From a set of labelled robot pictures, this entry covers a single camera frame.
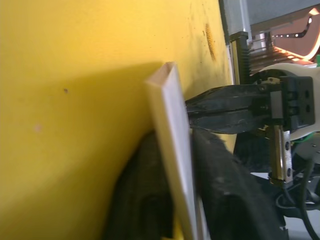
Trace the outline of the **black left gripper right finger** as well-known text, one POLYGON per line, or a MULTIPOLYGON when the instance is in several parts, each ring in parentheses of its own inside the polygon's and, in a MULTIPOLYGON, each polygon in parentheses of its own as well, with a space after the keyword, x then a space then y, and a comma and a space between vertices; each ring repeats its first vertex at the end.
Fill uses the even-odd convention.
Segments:
POLYGON ((198 194, 212 240, 285 240, 287 234, 255 177, 219 136, 193 129, 198 194))

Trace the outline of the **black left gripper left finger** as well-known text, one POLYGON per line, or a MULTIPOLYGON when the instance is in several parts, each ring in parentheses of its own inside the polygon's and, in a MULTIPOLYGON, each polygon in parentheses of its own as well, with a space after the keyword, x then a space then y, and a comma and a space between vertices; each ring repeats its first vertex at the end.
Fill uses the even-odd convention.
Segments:
POLYGON ((173 218, 170 187, 152 131, 142 138, 116 182, 106 220, 106 239, 171 239, 173 218))

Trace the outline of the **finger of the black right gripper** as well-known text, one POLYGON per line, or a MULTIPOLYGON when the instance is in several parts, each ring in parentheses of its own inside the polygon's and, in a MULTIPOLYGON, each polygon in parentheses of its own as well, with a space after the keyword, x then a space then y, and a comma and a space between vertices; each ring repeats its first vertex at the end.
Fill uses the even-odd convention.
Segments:
POLYGON ((248 109, 266 103, 269 90, 265 84, 226 85, 211 88, 185 102, 188 112, 226 112, 248 109))
POLYGON ((217 134, 234 135, 265 126, 268 114, 254 114, 248 109, 225 112, 189 112, 189 125, 217 134))

